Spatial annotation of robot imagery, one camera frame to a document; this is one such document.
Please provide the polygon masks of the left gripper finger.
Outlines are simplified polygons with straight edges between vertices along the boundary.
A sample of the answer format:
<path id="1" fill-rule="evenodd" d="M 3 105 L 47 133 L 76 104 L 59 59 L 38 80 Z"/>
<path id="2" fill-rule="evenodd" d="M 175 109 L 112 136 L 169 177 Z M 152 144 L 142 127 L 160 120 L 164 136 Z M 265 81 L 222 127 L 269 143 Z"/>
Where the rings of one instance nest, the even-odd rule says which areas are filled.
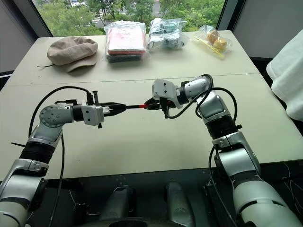
<path id="1" fill-rule="evenodd" d="M 126 105 L 121 104 L 121 103 L 116 103 L 116 102 L 105 102 L 101 103 L 101 106 L 108 106 L 110 109 L 125 109 Z"/>
<path id="2" fill-rule="evenodd" d="M 118 115 L 126 110 L 125 106 L 113 106 L 110 109 L 110 116 Z"/>

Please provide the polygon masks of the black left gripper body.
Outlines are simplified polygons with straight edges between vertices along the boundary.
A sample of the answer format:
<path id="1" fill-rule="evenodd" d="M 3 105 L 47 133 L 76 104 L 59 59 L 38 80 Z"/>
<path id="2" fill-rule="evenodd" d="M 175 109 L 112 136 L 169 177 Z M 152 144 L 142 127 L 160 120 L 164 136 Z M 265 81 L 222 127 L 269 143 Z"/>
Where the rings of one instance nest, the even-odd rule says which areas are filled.
<path id="1" fill-rule="evenodd" d="M 110 116 L 110 102 L 100 103 L 98 100 L 98 91 L 94 90 L 87 93 L 87 105 L 101 106 L 103 108 L 104 116 Z"/>

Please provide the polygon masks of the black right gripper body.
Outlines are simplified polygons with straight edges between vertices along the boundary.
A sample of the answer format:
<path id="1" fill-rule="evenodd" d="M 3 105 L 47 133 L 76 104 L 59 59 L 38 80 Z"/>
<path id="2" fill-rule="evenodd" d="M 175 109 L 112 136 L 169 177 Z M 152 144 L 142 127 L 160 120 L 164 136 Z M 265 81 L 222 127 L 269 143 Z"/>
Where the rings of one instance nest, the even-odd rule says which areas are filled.
<path id="1" fill-rule="evenodd" d="M 167 98 L 160 97 L 159 102 L 160 102 L 160 107 L 164 112 L 168 112 L 169 109 L 176 108 L 176 105 L 172 101 L 168 100 Z"/>

